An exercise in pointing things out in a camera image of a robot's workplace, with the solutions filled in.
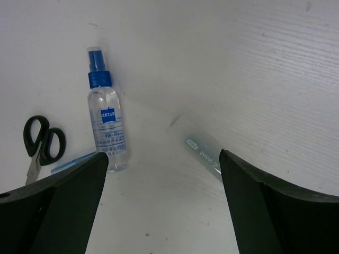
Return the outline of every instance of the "zeiss label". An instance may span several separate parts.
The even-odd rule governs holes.
[[[113,108],[109,108],[107,110],[101,110],[101,118],[102,118],[102,123],[117,121],[115,118],[115,112]]]

